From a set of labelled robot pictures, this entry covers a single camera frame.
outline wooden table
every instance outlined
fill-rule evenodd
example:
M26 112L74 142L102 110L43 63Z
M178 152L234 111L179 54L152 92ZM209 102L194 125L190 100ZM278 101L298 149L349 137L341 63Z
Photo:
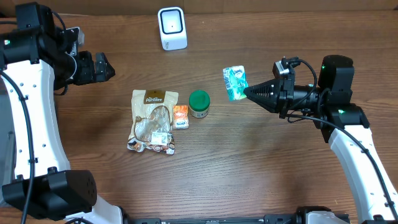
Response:
M284 55L317 73L326 55L354 60L352 102L398 187L397 11L186 15L188 48L173 52L161 48L156 16L64 18L85 32L84 50L104 52L116 70L106 83L57 97L64 150L73 169L90 170L99 194L132 217L250 217L324 205L357 221L343 169L312 122L289 124L249 100L228 101L223 68L244 65L254 85L273 78ZM306 67L296 71L298 85L313 82ZM211 111L174 132L173 156L128 151L135 89L177 91L180 104L202 89ZM2 223L20 216L0 210Z

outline jar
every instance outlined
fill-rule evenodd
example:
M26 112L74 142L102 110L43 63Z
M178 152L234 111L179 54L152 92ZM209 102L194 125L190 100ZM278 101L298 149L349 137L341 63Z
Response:
M203 90L196 90L189 96L189 112L196 118L204 118L209 113L210 97Z

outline wall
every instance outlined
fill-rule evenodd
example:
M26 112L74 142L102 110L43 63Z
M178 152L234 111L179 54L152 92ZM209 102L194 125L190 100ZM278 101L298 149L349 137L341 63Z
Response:
M0 0L0 11L14 16L15 4L32 0ZM88 15L156 14L179 6L185 13L393 10L398 0L37 0L59 13Z

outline teal and white package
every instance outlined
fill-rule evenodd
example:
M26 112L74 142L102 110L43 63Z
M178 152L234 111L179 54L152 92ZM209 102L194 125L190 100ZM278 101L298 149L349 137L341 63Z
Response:
M243 90L248 87L246 73L242 65L223 69L224 82L230 101L246 98Z

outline orange package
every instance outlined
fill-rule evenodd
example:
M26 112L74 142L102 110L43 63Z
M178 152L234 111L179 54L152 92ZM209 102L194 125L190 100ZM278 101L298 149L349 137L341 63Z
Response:
M187 129L189 127L188 105L177 105L173 107L173 128Z

